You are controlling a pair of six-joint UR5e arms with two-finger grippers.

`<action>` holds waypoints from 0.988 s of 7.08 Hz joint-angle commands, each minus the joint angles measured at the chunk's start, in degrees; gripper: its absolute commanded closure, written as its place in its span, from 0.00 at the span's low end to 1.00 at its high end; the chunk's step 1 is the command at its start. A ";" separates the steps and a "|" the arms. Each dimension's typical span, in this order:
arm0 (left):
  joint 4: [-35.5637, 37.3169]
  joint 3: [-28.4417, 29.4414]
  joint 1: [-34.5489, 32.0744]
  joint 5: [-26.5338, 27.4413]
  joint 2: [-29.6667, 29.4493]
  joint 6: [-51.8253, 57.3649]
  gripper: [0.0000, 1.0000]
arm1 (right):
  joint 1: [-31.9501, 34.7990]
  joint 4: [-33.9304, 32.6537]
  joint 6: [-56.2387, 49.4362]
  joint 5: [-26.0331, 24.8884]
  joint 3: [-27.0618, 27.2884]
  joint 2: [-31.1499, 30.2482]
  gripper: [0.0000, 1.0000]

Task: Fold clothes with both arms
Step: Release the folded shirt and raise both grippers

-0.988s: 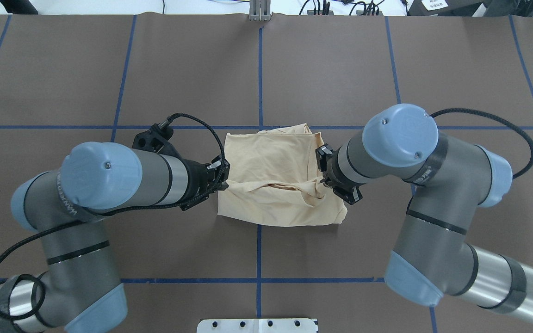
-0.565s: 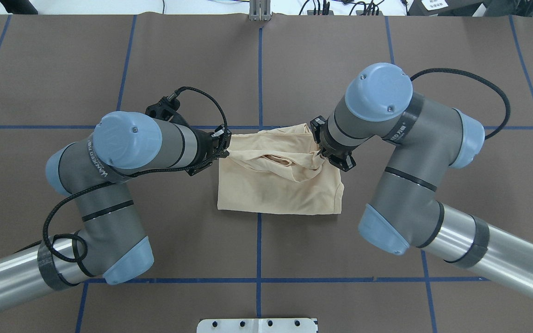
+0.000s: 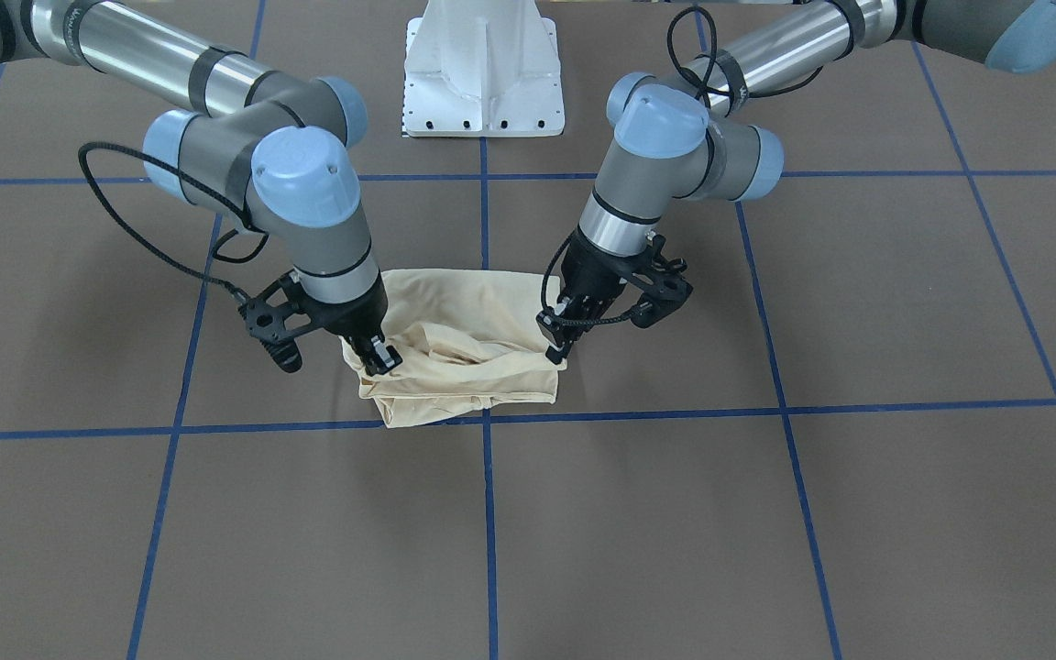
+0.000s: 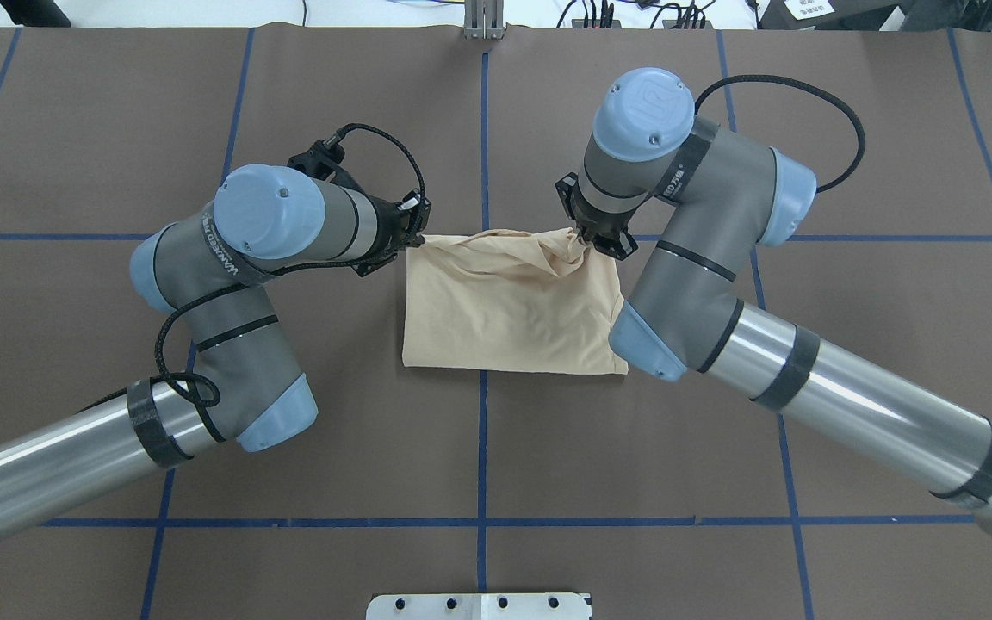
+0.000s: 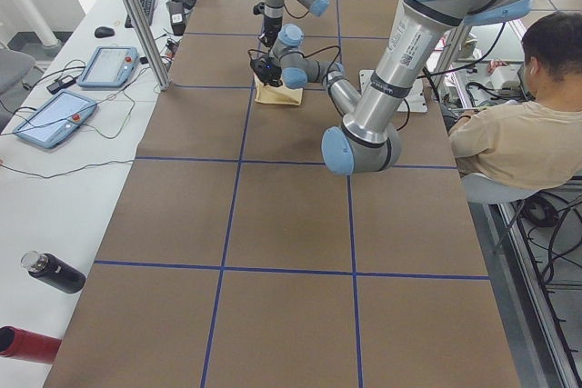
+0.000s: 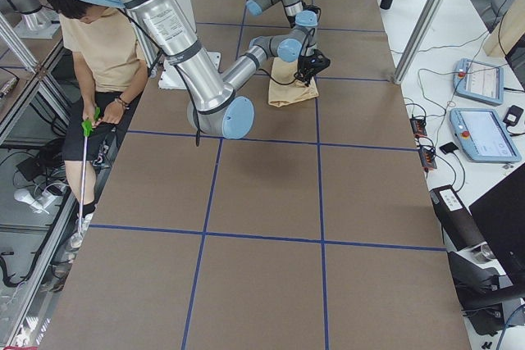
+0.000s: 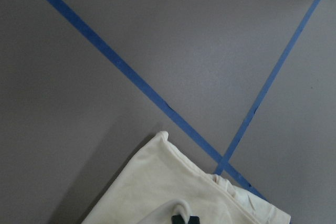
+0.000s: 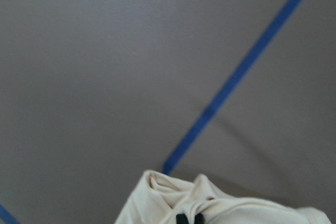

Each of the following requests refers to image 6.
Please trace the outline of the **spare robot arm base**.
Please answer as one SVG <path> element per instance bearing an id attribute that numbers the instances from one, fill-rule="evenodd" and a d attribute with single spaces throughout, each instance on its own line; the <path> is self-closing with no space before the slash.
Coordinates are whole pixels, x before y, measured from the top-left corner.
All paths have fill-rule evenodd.
<path id="1" fill-rule="evenodd" d="M 7 0 L 11 8 L 21 15 L 14 28 L 23 39 L 52 39 L 59 25 L 58 14 L 46 8 L 39 0 Z"/>

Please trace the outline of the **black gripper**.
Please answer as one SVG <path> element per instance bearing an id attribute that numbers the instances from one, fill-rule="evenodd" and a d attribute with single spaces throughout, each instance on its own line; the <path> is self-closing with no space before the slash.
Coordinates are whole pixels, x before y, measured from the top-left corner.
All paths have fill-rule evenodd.
<path id="1" fill-rule="evenodd" d="M 323 54 L 313 54 L 307 57 L 300 56 L 297 62 L 295 78 L 302 83 L 309 83 L 322 70 L 324 70 Z"/>

